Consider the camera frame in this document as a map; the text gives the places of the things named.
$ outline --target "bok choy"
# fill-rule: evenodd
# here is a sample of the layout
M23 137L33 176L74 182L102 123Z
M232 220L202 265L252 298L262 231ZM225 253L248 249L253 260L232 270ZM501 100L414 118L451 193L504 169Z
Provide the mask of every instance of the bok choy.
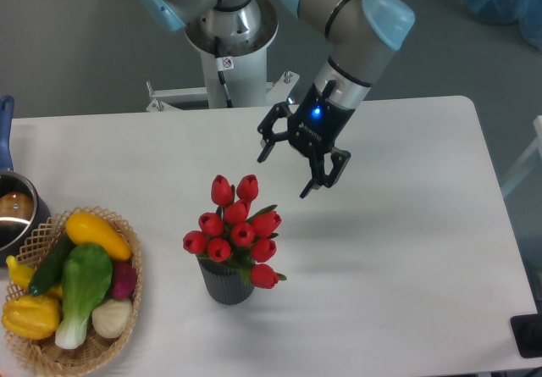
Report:
M75 349L83 344L88 319L102 303L112 275L113 264L103 247L90 243L71 251L62 275L64 318L55 335L58 347Z

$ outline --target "yellow bell pepper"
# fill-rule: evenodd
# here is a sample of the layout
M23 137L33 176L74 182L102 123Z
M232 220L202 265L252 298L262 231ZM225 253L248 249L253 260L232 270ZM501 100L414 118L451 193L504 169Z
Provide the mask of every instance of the yellow bell pepper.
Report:
M8 256L8 258L6 258L6 264L8 265L9 278L11 278L17 286L28 291L28 284L36 271L28 265L19 264L17 258L14 256ZM45 294L52 298L62 299L62 286L56 284Z
M130 244L115 231L107 220L88 212L77 212L66 219L66 233L77 246L96 243L113 260L126 261L132 255Z
M55 332L59 324L60 305L51 297L24 295L3 306L3 327L27 339L45 339Z

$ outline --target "gray vase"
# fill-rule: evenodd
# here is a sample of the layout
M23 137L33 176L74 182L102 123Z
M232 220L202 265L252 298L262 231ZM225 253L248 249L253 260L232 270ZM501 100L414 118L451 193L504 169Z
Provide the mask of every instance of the gray vase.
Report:
M207 292L216 302L236 305L245 301L254 291L254 285L243 282L241 275L233 269L215 263L213 260L198 258Z

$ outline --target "red radish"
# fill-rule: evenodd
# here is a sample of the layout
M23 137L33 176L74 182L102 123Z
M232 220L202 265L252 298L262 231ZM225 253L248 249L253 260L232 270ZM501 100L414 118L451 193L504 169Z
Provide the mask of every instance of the red radish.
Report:
M118 300L130 297L136 288L136 284L136 269L124 261L115 262L111 280L111 297Z

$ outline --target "wicker basket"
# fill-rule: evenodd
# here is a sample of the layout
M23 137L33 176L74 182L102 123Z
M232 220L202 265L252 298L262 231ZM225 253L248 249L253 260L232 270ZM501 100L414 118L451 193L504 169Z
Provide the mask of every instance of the wicker basket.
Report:
M114 358L128 341L136 324L136 317L141 301L143 281L141 249L136 233L128 222L116 213L101 208L75 208L49 218L39 225L26 239L17 256L19 263L35 268L47 253L49 247L64 231L66 219L75 212L89 212L107 220L129 242L133 255L131 265L137 271L137 285L132 296L133 311L123 333L116 339L105 339L89 327L85 342L74 350L64 350L54 344L54 335L40 341L33 341L7 331L5 338L17 363L35 375L81 376L102 367ZM24 295L25 292L13 281L8 285L6 301Z

